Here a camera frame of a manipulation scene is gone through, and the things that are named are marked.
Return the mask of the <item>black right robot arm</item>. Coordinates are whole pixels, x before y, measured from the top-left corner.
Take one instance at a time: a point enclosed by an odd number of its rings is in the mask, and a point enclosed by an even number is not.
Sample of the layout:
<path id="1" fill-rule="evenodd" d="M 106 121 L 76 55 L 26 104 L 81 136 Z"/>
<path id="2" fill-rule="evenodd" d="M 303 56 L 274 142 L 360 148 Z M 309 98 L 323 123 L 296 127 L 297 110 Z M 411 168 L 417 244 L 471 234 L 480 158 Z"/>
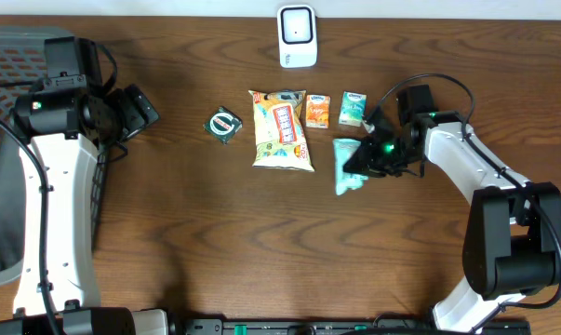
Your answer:
<path id="1" fill-rule="evenodd" d="M 367 136 L 344 164 L 348 173 L 400 177 L 430 162 L 470 205 L 461 282 L 432 309 L 432 327 L 485 331 L 509 307 L 546 309 L 561 298 L 561 193 L 506 166 L 466 117 L 441 111 L 426 85 L 397 92 L 399 133 L 381 107 L 364 116 Z"/>

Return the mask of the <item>yellow wet wipes pack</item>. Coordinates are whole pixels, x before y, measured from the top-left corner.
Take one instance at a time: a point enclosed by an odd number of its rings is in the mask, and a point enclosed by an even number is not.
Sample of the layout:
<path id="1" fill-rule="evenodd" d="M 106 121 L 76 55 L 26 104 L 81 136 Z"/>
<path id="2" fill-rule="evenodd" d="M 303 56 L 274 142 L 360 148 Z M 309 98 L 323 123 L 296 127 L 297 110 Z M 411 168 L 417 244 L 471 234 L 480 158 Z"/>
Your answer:
<path id="1" fill-rule="evenodd" d="M 301 125 L 305 90 L 265 93 L 250 90 L 255 125 L 254 168 L 314 172 Z"/>

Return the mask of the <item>orange Kleenex tissue pack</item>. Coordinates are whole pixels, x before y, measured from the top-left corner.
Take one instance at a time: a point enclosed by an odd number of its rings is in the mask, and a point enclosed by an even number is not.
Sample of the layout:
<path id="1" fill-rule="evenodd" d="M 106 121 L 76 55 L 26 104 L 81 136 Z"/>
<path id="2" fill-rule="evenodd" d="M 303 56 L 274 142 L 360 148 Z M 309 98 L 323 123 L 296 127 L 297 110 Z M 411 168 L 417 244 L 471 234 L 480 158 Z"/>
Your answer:
<path id="1" fill-rule="evenodd" d="M 327 129 L 329 127 L 329 107 L 329 96 L 308 95 L 306 99 L 306 126 Z"/>

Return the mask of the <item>green white small pack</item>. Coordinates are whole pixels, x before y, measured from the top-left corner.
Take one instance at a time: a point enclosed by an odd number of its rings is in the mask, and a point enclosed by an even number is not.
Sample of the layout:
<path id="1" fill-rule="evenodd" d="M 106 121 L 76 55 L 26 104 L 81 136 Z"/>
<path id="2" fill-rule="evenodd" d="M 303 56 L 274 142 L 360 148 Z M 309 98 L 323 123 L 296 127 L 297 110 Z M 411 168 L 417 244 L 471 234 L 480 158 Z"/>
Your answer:
<path id="1" fill-rule="evenodd" d="M 204 130 L 224 145 L 228 144 L 242 127 L 242 119 L 223 106 L 220 106 L 204 124 Z"/>

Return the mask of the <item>green Kleenex tissue pack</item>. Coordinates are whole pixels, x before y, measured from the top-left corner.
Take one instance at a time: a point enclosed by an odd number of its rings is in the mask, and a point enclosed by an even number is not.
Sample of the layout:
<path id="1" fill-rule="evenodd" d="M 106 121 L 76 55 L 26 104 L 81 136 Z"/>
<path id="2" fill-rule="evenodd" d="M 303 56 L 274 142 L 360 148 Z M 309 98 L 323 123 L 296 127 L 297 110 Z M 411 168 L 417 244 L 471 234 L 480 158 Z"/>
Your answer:
<path id="1" fill-rule="evenodd" d="M 339 124 L 360 127 L 366 110 L 365 94 L 344 91 L 342 95 Z"/>

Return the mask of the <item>mint green wipes pack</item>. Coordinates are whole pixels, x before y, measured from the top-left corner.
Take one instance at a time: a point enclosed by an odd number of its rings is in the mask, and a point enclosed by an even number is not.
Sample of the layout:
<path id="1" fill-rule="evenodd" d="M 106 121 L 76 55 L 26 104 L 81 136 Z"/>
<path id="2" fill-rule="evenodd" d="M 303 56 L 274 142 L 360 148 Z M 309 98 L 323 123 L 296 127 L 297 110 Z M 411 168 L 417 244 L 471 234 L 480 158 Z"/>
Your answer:
<path id="1" fill-rule="evenodd" d="M 349 190 L 360 189 L 368 180 L 368 176 L 344 171 L 344 165 L 353 156 L 361 142 L 354 139 L 334 139 L 335 155 L 335 193 L 345 194 Z"/>

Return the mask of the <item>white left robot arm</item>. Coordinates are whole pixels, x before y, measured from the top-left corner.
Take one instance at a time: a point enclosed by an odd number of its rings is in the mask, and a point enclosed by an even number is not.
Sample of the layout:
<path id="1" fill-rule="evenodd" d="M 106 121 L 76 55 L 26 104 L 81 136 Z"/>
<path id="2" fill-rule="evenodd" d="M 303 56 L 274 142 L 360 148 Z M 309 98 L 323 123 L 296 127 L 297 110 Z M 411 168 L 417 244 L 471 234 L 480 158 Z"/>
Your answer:
<path id="1" fill-rule="evenodd" d="M 44 43 L 47 77 L 16 99 L 6 134 L 25 177 L 23 269 L 0 334 L 174 334 L 168 311 L 100 301 L 92 259 L 91 198 L 100 155 L 159 118 L 136 86 L 100 72 L 104 47 L 74 36 Z"/>

